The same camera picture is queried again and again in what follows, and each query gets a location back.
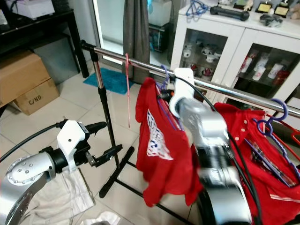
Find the blue mat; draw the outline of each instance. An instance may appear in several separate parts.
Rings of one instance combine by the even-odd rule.
[[[123,73],[101,68],[101,74],[102,74],[104,86],[107,90],[122,95],[127,93],[126,76]],[[95,73],[93,73],[87,79],[85,79],[84,83],[98,87]],[[129,88],[131,88],[133,84],[134,84],[133,82],[129,81]]]

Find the gray curtain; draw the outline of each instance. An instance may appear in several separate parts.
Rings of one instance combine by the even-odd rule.
[[[149,63],[149,23],[147,0],[125,0],[123,19],[124,55]],[[143,83],[149,71],[129,67],[129,78],[135,83]]]

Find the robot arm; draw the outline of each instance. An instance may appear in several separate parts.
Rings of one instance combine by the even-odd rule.
[[[191,69],[177,68],[174,73],[176,77],[194,83]],[[202,216],[200,224],[251,224],[251,213],[238,172],[230,162],[231,149],[223,117],[194,99],[194,89],[179,79],[175,80],[170,110],[191,131],[196,147],[201,167],[198,176],[205,187],[197,201]]]
[[[0,225],[19,224],[33,196],[64,167],[69,166],[72,171],[87,162],[97,167],[119,152],[122,145],[110,148],[99,158],[88,152],[90,134],[105,126],[105,122],[100,122],[85,127],[77,121],[68,120],[57,136],[60,148],[53,150],[47,147],[36,155],[15,161],[0,185]]]
[[[1,183],[0,225],[18,224],[34,194],[55,174],[54,162],[46,152],[15,161]]]

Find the black remote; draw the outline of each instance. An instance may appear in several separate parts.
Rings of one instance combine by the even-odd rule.
[[[249,12],[239,12],[230,9],[224,9],[220,6],[214,6],[210,8],[210,14],[212,15],[224,15],[232,18],[236,18],[242,21],[246,21],[249,18]]]

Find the cardboard box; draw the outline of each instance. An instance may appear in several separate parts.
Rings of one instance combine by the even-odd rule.
[[[36,19],[43,15],[54,13],[54,7],[51,0],[22,0],[15,2],[14,0],[6,0],[7,6],[13,13]]]
[[[0,107],[49,80],[40,57],[19,52],[0,59]]]
[[[14,103],[23,113],[30,115],[58,96],[59,93],[54,81],[50,78],[48,81],[15,99]]]

